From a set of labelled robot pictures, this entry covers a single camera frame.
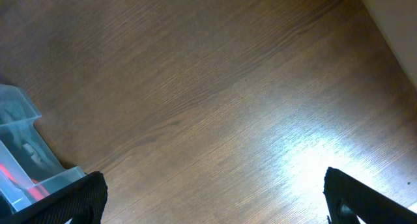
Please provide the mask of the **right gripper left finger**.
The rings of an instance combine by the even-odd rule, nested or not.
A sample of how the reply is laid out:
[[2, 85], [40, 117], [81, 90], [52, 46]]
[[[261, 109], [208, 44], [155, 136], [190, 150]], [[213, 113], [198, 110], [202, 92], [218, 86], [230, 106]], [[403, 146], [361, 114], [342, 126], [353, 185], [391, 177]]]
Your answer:
[[2, 224], [100, 224], [108, 200], [108, 187], [95, 171], [23, 210], [2, 217]]

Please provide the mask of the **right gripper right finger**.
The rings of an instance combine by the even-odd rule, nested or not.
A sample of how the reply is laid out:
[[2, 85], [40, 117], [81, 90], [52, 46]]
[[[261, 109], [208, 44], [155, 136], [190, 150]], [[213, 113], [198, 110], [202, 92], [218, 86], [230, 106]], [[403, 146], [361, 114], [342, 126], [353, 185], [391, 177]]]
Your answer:
[[323, 193], [331, 224], [416, 223], [416, 213], [339, 169], [327, 169]]

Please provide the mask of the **black garment with red trim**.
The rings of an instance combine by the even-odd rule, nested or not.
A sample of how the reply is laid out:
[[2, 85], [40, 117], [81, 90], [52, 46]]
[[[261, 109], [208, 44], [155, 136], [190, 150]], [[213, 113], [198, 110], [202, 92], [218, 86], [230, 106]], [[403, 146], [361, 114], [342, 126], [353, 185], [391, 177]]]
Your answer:
[[50, 193], [46, 190], [46, 188], [43, 185], [34, 186], [31, 188], [22, 188], [19, 186], [19, 184], [16, 182], [16, 179], [10, 174], [10, 172], [7, 170], [7, 168], [1, 164], [1, 171], [4, 173], [4, 175], [12, 182], [14, 186], [21, 189], [22, 191], [30, 194], [30, 196], [35, 201], [40, 201], [50, 195]]

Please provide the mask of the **clear plastic storage container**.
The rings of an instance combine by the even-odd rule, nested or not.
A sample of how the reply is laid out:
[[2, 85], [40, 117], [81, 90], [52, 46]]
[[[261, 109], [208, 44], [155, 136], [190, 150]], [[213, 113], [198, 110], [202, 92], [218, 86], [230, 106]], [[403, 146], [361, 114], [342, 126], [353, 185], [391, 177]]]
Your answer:
[[[1, 164], [22, 188], [43, 185], [52, 194], [83, 178], [78, 166], [65, 169], [35, 129], [42, 115], [26, 93], [1, 85]], [[19, 212], [38, 201], [22, 191], [1, 171], [1, 197]]]

